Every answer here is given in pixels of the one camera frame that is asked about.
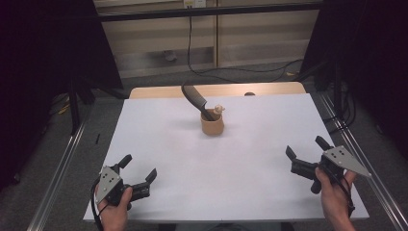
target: human hand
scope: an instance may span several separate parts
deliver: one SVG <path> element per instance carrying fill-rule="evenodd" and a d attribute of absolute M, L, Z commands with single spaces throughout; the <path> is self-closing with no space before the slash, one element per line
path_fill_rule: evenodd
<path fill-rule="evenodd" d="M 336 231 L 340 230 L 355 230 L 350 219 L 348 218 L 348 201 L 347 197 L 339 185 L 330 183 L 327 174 L 316 168 L 316 176 L 321 182 L 321 206 L 323 208 L 324 216 L 332 223 Z M 341 180 L 346 189 L 351 189 L 352 183 L 357 174 L 348 170 L 344 179 Z"/>
<path fill-rule="evenodd" d="M 127 205 L 132 198 L 132 187 L 128 187 L 120 198 L 120 203 L 116 206 L 109 205 L 106 199 L 98 204 L 104 231 L 123 231 L 127 223 Z"/>

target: dark background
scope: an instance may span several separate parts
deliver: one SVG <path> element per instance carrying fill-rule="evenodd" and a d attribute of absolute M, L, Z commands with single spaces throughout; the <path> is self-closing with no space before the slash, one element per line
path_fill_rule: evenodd
<path fill-rule="evenodd" d="M 0 11 L 3 188 L 35 148 L 51 101 L 67 92 L 70 78 L 122 85 L 101 24 L 61 20 L 96 15 L 91 0 L 2 1 Z"/>
<path fill-rule="evenodd" d="M 315 72 L 317 90 L 336 75 L 368 108 L 378 127 L 408 158 L 408 3 L 350 1 L 319 12 L 300 72 Z"/>

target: gray gripper bracket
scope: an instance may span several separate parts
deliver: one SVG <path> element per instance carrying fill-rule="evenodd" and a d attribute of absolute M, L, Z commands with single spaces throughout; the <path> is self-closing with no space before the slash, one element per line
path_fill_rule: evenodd
<path fill-rule="evenodd" d="M 338 167 L 352 170 L 366 177 L 371 177 L 371 173 L 369 173 L 369 171 L 363 167 L 343 146 L 337 146 L 324 151 L 323 155 Z"/>
<path fill-rule="evenodd" d="M 98 191 L 96 193 L 96 204 L 99 204 L 111 190 L 120 182 L 122 178 L 110 167 L 103 166 L 99 181 Z"/>

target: power cord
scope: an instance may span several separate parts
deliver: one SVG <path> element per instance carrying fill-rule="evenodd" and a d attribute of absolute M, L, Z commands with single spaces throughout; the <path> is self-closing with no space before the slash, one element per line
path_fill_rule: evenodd
<path fill-rule="evenodd" d="M 103 231 L 102 221 L 101 221 L 101 218 L 99 217 L 100 213 L 102 213 L 103 210 L 98 215 L 96 214 L 96 208 L 95 208 L 95 189 L 96 189 L 96 186 L 99 184 L 99 180 L 100 180 L 99 177 L 93 182 L 92 187 L 90 188 L 90 207 L 92 209 L 93 218 L 95 219 L 96 227 L 98 228 L 98 230 Z"/>
<path fill-rule="evenodd" d="M 335 174 L 328 168 L 328 167 L 323 167 L 324 171 L 326 171 L 328 174 L 331 175 L 331 178 L 336 181 L 336 184 L 339 185 L 339 187 L 342 189 L 346 199 L 347 199 L 347 207 L 348 207 L 348 216 L 350 217 L 353 211 L 355 210 L 354 202 L 353 199 L 351 198 L 351 187 L 348 184 L 348 181 L 345 179 L 345 177 L 342 177 L 342 180 L 345 180 L 345 183 L 347 184 L 348 190 L 344 187 L 343 183 L 335 176 Z"/>
<path fill-rule="evenodd" d="M 196 74 L 198 76 L 217 78 L 219 80 L 239 84 L 240 82 L 238 82 L 238 81 L 231 80 L 231 79 L 226 79 L 226 78 L 219 77 L 219 76 L 216 76 L 216 75 L 208 75 L 206 73 L 209 73 L 211 71 L 216 71 L 216 70 L 238 70 L 238 71 L 255 72 L 255 73 L 268 73 L 268 72 L 273 72 L 273 71 L 283 69 L 283 72 L 279 77 L 269 81 L 269 82 L 274 82 L 274 81 L 277 81 L 277 80 L 281 79 L 284 76 L 284 73 L 285 73 L 286 68 L 288 66 L 303 61 L 303 59 L 298 59 L 298 60 L 288 62 L 287 64 L 285 64 L 285 65 L 283 65 L 281 67 L 274 68 L 274 69 L 267 69 L 267 70 L 251 70 L 251 69 L 236 68 L 236 67 L 221 67 L 221 68 L 213 68 L 213 69 L 208 69 L 208 70 L 203 70 L 203 71 L 196 71 L 196 70 L 192 69 L 192 67 L 191 67 L 191 32 L 192 32 L 192 22 L 191 22 L 192 19 L 191 19 L 191 16 L 189 17 L 189 20 L 190 20 L 190 32 L 189 32 L 189 47 L 188 47 L 188 52 L 187 52 L 187 65 L 189 67 L 189 70 L 192 73 L 194 73 L 194 74 Z"/>
<path fill-rule="evenodd" d="M 351 108 L 350 108 L 350 105 L 349 105 L 349 99 L 348 99 L 348 97 L 351 98 L 352 108 L 353 108 L 352 112 L 351 112 Z M 343 109 L 343 113 L 345 113 L 345 112 L 348 111 L 347 119 L 344 121 L 344 125 L 341 125 L 340 127 L 338 127 L 338 128 L 336 128 L 336 129 L 330 131 L 330 132 L 329 132 L 330 135 L 335 134 L 335 133 L 337 133 L 337 132 L 339 132 L 339 131 L 342 131 L 343 129 L 349 128 L 349 127 L 354 123 L 354 121 L 355 121 L 355 118 L 356 118 L 356 116 L 357 116 L 357 108 L 356 108 L 356 102 L 355 102 L 354 96 L 348 91 L 348 92 L 346 93 L 346 96 L 345 96 L 345 99 L 344 99 L 344 100 L 345 100 L 345 103 L 344 103 L 345 108 Z"/>

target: metal frame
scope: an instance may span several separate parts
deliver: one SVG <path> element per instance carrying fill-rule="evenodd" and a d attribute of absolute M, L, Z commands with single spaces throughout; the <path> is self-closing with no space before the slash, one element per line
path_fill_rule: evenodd
<path fill-rule="evenodd" d="M 141 20 L 141 19 L 156 19 L 156 18 L 171 18 L 171 17 L 189 17 L 189 16 L 207 16 L 207 15 L 223 15 L 223 14 L 240 14 L 240 13 L 275 13 L 275 12 L 299 12 L 321 10 L 326 8 L 339 8 L 344 6 L 349 1 L 315 1 L 305 3 L 290 3 L 290 4 L 268 4 L 255 6 L 238 6 L 238 7 L 211 7 L 211 8 L 195 8 L 195 9 L 177 9 L 165 11 L 151 11 L 139 13 L 100 13 L 98 16 L 72 16 L 54 18 L 58 21 L 125 21 L 125 20 Z"/>
<path fill-rule="evenodd" d="M 68 170 L 69 163 L 71 162 L 72 156 L 75 154 L 76 147 L 81 140 L 82 134 L 85 129 L 85 124 L 89 120 L 90 112 L 92 111 L 93 105 L 87 107 L 85 118 L 81 124 L 79 124 L 76 133 L 69 139 L 68 145 L 65 149 L 63 157 L 61 158 L 60 164 L 54 173 L 54 176 L 45 192 L 42 201 L 38 205 L 36 213 L 34 214 L 27 231 L 40 231 L 44 228 L 48 216 L 51 213 L 54 202 L 57 199 L 58 192 L 63 183 L 66 171 Z"/>
<path fill-rule="evenodd" d="M 326 108 L 327 113 L 329 113 L 330 116 L 334 116 L 336 113 L 333 110 L 334 104 L 330 97 L 327 95 L 327 93 L 320 94 L 319 96 Z M 383 206 L 385 212 L 390 217 L 391 222 L 394 224 L 395 230 L 408 230 L 407 218 L 402 213 L 398 203 L 394 200 L 393 196 L 390 194 L 384 183 L 379 178 L 366 154 L 363 152 L 358 142 L 354 139 L 350 130 L 348 130 L 348 128 L 345 128 L 345 123 L 342 120 L 336 119 L 335 123 L 338 128 L 344 128 L 340 130 L 340 133 L 348 147 L 348 150 L 371 173 L 371 178 L 367 178 L 367 180 L 381 205 Z"/>

